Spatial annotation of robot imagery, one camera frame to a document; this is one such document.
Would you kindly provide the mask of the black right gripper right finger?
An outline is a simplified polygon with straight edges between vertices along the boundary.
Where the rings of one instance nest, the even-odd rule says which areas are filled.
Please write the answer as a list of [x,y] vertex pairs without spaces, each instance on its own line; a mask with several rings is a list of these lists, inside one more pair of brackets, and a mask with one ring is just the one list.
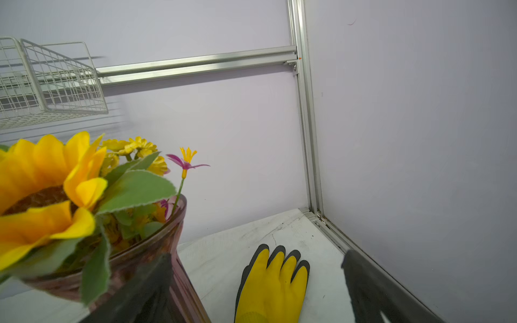
[[355,250],[341,265],[356,322],[441,322]]

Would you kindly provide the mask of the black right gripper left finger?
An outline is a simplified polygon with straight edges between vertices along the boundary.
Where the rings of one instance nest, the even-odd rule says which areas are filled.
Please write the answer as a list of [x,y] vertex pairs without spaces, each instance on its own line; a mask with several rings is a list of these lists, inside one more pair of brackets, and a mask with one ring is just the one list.
[[143,266],[113,297],[83,322],[173,322],[171,256],[162,254]]

